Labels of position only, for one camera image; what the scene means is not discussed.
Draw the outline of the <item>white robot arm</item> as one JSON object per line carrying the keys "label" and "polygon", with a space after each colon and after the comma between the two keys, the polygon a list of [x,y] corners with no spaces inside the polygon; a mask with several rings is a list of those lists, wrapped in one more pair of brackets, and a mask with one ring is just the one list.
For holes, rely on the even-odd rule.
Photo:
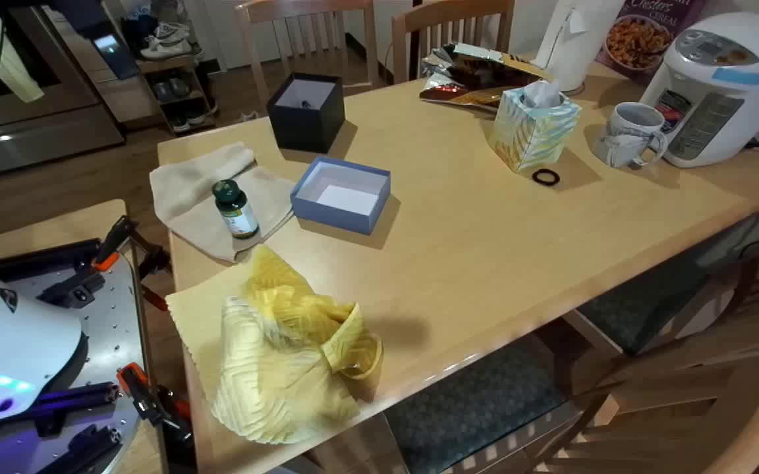
{"label": "white robot arm", "polygon": [[82,322],[71,311],[0,283],[0,421],[29,412],[79,344]]}

